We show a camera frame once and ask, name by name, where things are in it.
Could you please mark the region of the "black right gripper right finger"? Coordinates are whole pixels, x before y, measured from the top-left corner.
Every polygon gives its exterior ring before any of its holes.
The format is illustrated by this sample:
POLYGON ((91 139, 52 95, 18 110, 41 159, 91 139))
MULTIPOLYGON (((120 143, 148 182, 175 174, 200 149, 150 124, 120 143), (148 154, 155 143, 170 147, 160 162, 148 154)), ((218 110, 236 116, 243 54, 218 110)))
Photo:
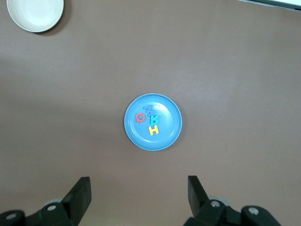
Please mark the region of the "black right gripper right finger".
POLYGON ((210 199, 197 176, 188 176, 188 201, 192 217, 186 226, 279 226, 266 209, 244 206, 240 212, 217 199, 210 199))

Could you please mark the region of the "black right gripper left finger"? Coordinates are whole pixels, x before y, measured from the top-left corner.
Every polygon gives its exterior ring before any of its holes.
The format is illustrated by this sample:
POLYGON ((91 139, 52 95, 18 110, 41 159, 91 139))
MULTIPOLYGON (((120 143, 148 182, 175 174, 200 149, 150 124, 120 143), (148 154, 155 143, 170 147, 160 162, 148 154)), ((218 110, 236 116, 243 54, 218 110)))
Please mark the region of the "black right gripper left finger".
POLYGON ((26 216, 22 210, 0 214, 2 226, 77 226, 91 203, 90 177, 81 177, 60 202, 51 202, 26 216))

